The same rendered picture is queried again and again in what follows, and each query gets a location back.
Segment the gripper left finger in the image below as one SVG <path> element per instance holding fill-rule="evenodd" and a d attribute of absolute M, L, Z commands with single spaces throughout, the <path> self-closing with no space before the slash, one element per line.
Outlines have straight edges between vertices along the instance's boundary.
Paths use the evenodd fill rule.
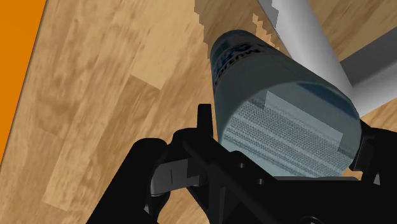
<path fill-rule="evenodd" d="M 171 143 L 136 141 L 87 224 L 158 224 L 171 191 L 186 188 L 210 224 L 275 224 L 260 197 L 275 179 L 213 138 L 210 104 L 199 104 L 197 127 L 178 130 Z"/>

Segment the pale blue labelled bottle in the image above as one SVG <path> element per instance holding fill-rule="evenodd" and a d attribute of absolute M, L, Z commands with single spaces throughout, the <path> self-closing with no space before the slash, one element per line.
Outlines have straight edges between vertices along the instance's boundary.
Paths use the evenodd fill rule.
<path fill-rule="evenodd" d="M 219 143 L 273 176 L 341 176 L 361 121 L 337 87 L 254 34 L 222 34 L 210 52 Z"/>

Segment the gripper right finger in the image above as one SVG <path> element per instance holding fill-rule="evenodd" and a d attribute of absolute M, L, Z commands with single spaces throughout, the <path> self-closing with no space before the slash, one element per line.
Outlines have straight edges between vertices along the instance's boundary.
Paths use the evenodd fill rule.
<path fill-rule="evenodd" d="M 397 132 L 360 123 L 359 148 L 349 169 L 361 171 L 365 183 L 375 184 L 378 176 L 379 185 L 397 188 Z"/>

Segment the white table frame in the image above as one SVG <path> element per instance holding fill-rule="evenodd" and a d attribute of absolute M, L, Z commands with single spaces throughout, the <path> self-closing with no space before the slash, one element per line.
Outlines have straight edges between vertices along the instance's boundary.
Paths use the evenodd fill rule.
<path fill-rule="evenodd" d="M 289 55 L 361 116 L 397 99 L 397 0 L 257 0 Z"/>

